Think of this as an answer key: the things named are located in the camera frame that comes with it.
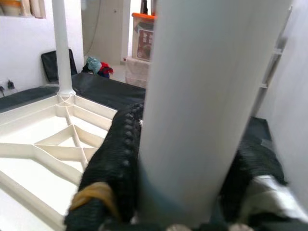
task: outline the white pole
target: white pole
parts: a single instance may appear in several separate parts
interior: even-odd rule
[[[141,222],[206,222],[291,0],[158,1],[140,147]]]
[[[64,0],[52,0],[52,10],[60,86],[58,94],[60,96],[71,96],[74,95],[75,92],[72,88]]]

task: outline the label on box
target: label on box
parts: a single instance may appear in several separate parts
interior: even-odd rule
[[[142,30],[142,29],[139,30],[137,58],[146,61],[150,60],[152,41],[153,41],[153,31]]]

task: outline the red cloth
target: red cloth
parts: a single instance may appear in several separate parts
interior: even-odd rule
[[[114,71],[107,63],[101,62],[102,66],[100,68],[100,71],[103,72],[104,74],[113,74]]]

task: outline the orange lid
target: orange lid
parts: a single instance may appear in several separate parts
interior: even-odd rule
[[[152,21],[154,21],[157,18],[157,16],[147,15],[143,13],[133,13],[131,16],[133,16],[134,18],[142,18]]]
[[[16,6],[16,7],[21,6],[21,2],[15,1],[15,0],[0,0],[0,3],[3,5],[8,5],[8,6]]]

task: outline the white pillar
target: white pillar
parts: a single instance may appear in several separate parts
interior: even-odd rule
[[[52,0],[60,96],[74,95],[68,53],[64,0]]]
[[[207,221],[290,2],[158,1],[139,158],[141,222]]]

